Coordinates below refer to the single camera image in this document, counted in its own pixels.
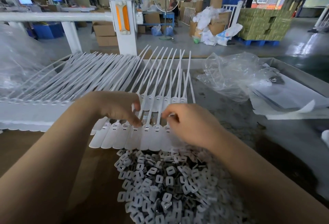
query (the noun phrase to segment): stacked boxes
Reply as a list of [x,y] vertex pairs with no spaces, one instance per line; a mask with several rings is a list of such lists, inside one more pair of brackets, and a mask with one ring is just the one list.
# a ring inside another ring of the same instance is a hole
[[237,22],[243,26],[238,36],[244,40],[281,41],[290,28],[291,12],[242,8]]

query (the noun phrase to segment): plastic bin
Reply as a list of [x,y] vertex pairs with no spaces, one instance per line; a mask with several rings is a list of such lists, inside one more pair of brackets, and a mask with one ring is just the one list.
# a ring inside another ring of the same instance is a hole
[[33,28],[39,39],[56,39],[64,36],[61,23],[33,24]]

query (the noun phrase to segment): workbench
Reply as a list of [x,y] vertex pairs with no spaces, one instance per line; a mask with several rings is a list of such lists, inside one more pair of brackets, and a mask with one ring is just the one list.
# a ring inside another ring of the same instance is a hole
[[[145,14],[152,14],[152,13],[157,13],[157,14],[163,15],[163,17],[165,17],[165,15],[164,15],[165,13],[163,11],[144,11],[143,12],[143,17],[144,17]],[[167,18],[171,19],[172,22],[171,23],[166,22],[166,25],[171,25],[172,28],[174,28],[175,27],[175,14],[172,11],[167,12],[166,19]],[[155,23],[154,24],[143,23],[142,25],[145,25],[145,26],[161,25],[161,26],[163,26],[164,23],[157,23],[157,24],[155,24]]]
[[[329,84],[274,58],[262,60],[280,70],[284,75],[329,97]],[[182,60],[183,69],[186,69],[187,61]],[[329,197],[329,174],[327,173],[329,149],[320,139],[321,132],[329,129],[329,120],[267,120],[264,116],[255,115],[250,101],[238,104],[196,79],[203,73],[201,69],[203,62],[202,59],[191,61],[190,72],[196,103],[208,109],[225,127],[230,125],[241,133],[240,139],[249,146],[253,147],[255,143],[255,133],[265,134],[273,142],[292,152],[312,169],[319,181],[318,192]],[[187,92],[188,102],[192,102],[191,91],[187,90]],[[0,134],[0,176],[41,135],[41,132],[17,130],[7,130]],[[62,223],[133,223],[129,214],[125,212],[125,203],[117,202],[117,194],[122,191],[122,180],[118,179],[119,173],[114,167],[114,163],[119,158],[116,153],[115,149],[86,147]]]

